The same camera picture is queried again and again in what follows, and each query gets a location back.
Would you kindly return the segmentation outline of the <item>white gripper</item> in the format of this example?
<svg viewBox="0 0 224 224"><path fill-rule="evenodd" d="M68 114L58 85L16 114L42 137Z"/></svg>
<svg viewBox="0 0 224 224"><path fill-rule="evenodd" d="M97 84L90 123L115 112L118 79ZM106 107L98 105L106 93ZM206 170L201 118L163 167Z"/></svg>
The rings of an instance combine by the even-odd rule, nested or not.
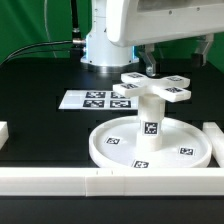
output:
<svg viewBox="0 0 224 224"><path fill-rule="evenodd" d="M107 0L106 30L117 46L142 45L139 54L149 77L156 75L151 43L199 36L191 62L203 67L213 33L224 31L224 0Z"/></svg>

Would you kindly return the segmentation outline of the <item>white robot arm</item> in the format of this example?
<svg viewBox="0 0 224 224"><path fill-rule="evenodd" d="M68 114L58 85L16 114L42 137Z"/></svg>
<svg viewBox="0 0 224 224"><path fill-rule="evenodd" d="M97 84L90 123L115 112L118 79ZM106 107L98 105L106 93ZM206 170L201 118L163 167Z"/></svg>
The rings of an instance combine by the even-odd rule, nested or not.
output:
<svg viewBox="0 0 224 224"><path fill-rule="evenodd" d="M224 0L91 0L92 28L81 62L102 73L125 71L140 60L159 71L156 43L198 37L193 63L206 63L216 33L224 32Z"/></svg>

